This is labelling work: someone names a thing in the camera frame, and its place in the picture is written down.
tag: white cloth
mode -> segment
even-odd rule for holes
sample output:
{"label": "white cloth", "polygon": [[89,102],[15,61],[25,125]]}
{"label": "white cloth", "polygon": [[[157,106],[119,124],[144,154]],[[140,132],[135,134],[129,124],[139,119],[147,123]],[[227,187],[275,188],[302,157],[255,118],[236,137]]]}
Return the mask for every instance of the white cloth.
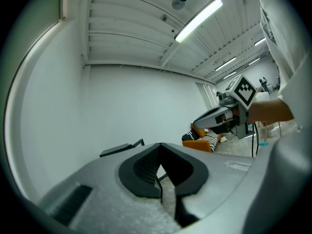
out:
{"label": "white cloth", "polygon": [[225,141],[227,141],[227,139],[225,138],[225,136],[221,137],[220,142],[223,143],[223,142],[225,142]]}
{"label": "white cloth", "polygon": [[288,0],[260,0],[261,27],[279,68],[282,90],[311,56],[311,36]]}
{"label": "white cloth", "polygon": [[268,101],[271,100],[271,97],[268,92],[259,92],[255,96],[255,101]]}

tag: gray plastic surface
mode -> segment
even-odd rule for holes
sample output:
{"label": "gray plastic surface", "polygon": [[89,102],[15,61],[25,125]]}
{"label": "gray plastic surface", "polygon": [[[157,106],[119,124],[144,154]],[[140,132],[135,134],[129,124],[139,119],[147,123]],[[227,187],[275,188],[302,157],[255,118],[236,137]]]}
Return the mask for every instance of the gray plastic surface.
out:
{"label": "gray plastic surface", "polygon": [[205,112],[200,117],[198,117],[194,121],[194,127],[197,129],[204,129],[204,128],[211,128],[211,127],[220,126],[220,125],[224,124],[224,122],[222,122],[222,121],[217,122],[215,118],[225,114],[226,112],[228,112],[230,110],[231,110],[231,108],[227,108],[224,106],[216,106],[216,107],[208,110],[207,112]]}
{"label": "gray plastic surface", "polygon": [[199,221],[181,228],[159,199],[134,196],[117,171],[151,145],[94,160],[51,190],[39,207],[51,213],[77,184],[93,188],[69,227],[79,233],[261,233],[280,220],[298,199],[312,173],[311,132],[282,137],[255,159],[170,146],[201,160],[209,178],[185,210]]}
{"label": "gray plastic surface", "polygon": [[174,233],[180,226],[164,210],[160,199],[139,198],[118,178],[120,164],[152,145],[141,146],[96,159],[52,189],[40,202],[45,212],[53,211],[77,184],[93,188],[70,228],[80,233]]}

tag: striped fabric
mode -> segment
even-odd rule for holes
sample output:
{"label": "striped fabric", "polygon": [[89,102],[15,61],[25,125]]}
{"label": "striped fabric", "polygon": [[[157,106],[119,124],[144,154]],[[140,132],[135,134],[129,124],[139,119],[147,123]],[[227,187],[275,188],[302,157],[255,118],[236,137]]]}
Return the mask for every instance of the striped fabric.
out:
{"label": "striped fabric", "polygon": [[194,129],[188,131],[185,135],[182,136],[182,141],[184,140],[196,140],[199,139],[199,135],[195,132]]}
{"label": "striped fabric", "polygon": [[198,140],[207,140],[209,141],[209,145],[211,148],[211,151],[214,153],[215,152],[215,145],[216,145],[216,140],[218,139],[218,135],[215,134],[212,131],[206,132],[206,136],[203,138],[199,138]]}

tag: floor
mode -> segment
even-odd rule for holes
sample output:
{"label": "floor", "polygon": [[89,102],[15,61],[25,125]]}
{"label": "floor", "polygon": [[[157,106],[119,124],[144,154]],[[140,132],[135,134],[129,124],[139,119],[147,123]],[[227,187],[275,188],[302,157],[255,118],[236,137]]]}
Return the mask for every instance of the floor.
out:
{"label": "floor", "polygon": [[160,182],[162,186],[162,206],[174,218],[176,212],[176,192],[175,186],[169,177]]}
{"label": "floor", "polygon": [[[271,99],[277,98],[277,90],[274,90],[270,97]],[[297,129],[297,125],[294,120],[291,121],[285,121],[281,122],[281,131],[282,135],[285,135],[287,133],[295,132]],[[259,132],[259,143],[261,144],[265,140],[265,128],[260,124],[258,127]],[[215,152],[218,154],[225,154],[225,155],[237,155],[237,156],[252,156],[252,138],[254,140],[253,142],[253,150],[254,153],[257,148],[257,141],[256,141],[256,135],[254,137],[249,136],[244,139],[238,139],[235,135],[231,133],[223,134],[227,141],[223,143],[218,143]],[[280,132],[278,123],[272,124],[270,126],[267,126],[267,142],[269,145],[273,145],[278,139],[280,138]]]}

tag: black slot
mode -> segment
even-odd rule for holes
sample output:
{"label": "black slot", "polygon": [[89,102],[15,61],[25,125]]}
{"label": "black slot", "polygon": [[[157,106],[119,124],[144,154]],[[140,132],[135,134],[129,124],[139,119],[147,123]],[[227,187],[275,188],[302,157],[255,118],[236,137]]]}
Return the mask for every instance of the black slot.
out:
{"label": "black slot", "polygon": [[58,209],[51,214],[59,223],[68,226],[71,220],[79,211],[80,207],[83,205],[92,188],[85,185],[80,185],[74,189],[74,191],[62,202]]}
{"label": "black slot", "polygon": [[160,165],[175,186],[176,221],[181,226],[197,221],[184,208],[182,198],[196,194],[208,178],[208,169],[200,160],[165,143],[155,144],[121,164],[120,181],[136,196],[161,199],[161,190],[155,187]]}

